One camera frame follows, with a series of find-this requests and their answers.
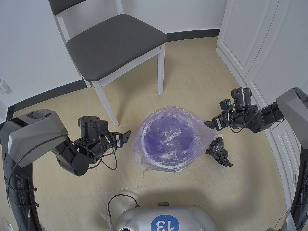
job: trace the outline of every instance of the gray chair seat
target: gray chair seat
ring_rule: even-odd
[[[84,79],[99,81],[166,40],[158,29],[120,14],[71,38],[66,47]]]

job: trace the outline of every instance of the beige tile floor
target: beige tile floor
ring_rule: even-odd
[[[164,93],[157,90],[157,58],[154,57],[122,75],[104,91],[120,122],[115,128],[93,88],[79,90],[33,105],[15,113],[47,108],[58,113],[75,140],[80,137],[77,119],[85,115],[108,120],[110,131],[132,132],[153,111],[168,105],[179,106],[210,120],[220,112],[219,102],[231,98],[239,87],[216,54],[216,37],[189,39],[166,44]],[[225,148],[233,167],[218,165],[202,155],[184,171],[147,171],[132,156],[131,145],[118,150],[118,168],[99,166],[76,177],[59,167],[55,156],[47,153],[34,162],[34,185],[41,223],[48,231],[108,230],[101,217],[106,204],[118,193],[136,197],[140,206],[198,205],[206,209],[222,231],[266,230],[273,228],[286,211],[279,171],[265,134],[243,130],[233,134],[223,130]],[[106,157],[114,166],[114,158]],[[130,199],[115,198],[111,214],[118,216],[133,207]],[[0,218],[17,225],[7,206],[4,181],[0,181]]]

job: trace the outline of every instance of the purple plastic bag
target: purple plastic bag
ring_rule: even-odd
[[[209,147],[214,131],[202,118],[185,109],[168,106],[150,114],[132,138],[137,163],[165,172],[180,172]]]

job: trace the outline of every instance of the logo on robot arm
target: logo on robot arm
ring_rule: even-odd
[[[151,223],[151,231],[178,231],[179,221],[170,215],[161,215]]]

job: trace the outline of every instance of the cabinet door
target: cabinet door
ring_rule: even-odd
[[[266,37],[279,0],[228,0],[217,45],[244,78]]]
[[[281,156],[287,182],[290,189],[290,199],[293,200],[298,179],[300,147],[288,122],[285,120],[279,126],[273,125],[272,134]]]
[[[308,92],[308,0],[279,0],[245,82],[260,106],[292,87]]]

